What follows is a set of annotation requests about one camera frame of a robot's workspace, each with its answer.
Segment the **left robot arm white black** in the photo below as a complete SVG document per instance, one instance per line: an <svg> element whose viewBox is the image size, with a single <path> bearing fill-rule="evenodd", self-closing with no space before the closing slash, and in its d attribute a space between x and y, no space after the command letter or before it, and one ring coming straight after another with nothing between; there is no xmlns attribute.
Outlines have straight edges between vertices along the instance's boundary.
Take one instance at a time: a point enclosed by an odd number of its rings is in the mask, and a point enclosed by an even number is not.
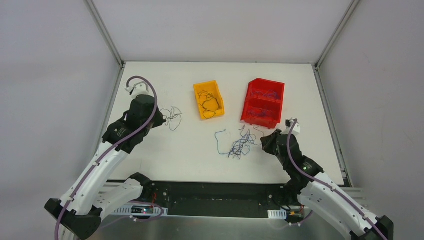
<svg viewBox="0 0 424 240"><path fill-rule="evenodd" d="M135 173L119 187L99 195L115 169L165 119L158 109L158 96L153 85L144 81L145 91L132 98L129 110L110 124L97 152L72 187L59 199L50 198L44 208L56 219L54 239L62 240L63 230L80 240L91 237L101 223L122 205L138 199L147 202L153 189L149 178Z"/></svg>

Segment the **red plastic bin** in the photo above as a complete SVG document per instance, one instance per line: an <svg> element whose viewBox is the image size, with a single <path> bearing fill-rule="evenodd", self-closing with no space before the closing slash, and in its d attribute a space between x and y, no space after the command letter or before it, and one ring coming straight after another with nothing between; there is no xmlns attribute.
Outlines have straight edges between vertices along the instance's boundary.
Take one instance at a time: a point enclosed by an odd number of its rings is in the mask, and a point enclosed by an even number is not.
<svg viewBox="0 0 424 240"><path fill-rule="evenodd" d="M248 83L240 120L274 129L281 123L285 84L263 78Z"/></svg>

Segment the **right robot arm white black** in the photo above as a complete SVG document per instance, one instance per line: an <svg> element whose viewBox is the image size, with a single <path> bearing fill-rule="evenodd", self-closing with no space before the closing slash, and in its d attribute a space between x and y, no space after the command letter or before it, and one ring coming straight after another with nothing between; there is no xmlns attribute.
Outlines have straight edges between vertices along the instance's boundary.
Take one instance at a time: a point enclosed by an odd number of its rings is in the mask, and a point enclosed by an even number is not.
<svg viewBox="0 0 424 240"><path fill-rule="evenodd" d="M377 216L334 183L324 169L301 151L297 119L286 121L260 139L262 150L275 156L289 175L282 189L284 205L301 204L332 225L346 240L392 240L394 223Z"/></svg>

